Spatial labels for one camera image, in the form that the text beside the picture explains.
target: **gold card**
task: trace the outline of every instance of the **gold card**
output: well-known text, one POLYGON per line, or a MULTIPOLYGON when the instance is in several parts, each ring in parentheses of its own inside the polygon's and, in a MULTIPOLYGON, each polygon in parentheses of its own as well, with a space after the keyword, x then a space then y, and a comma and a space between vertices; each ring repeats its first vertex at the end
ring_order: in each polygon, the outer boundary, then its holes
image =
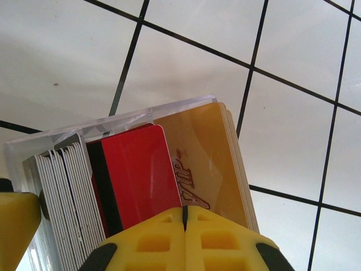
POLYGON ((242 199, 239 186, 246 179, 239 180, 235 170, 227 116, 224 104, 210 103, 154 123, 164 129, 183 205, 201 206, 252 228, 245 202, 250 198, 242 199))

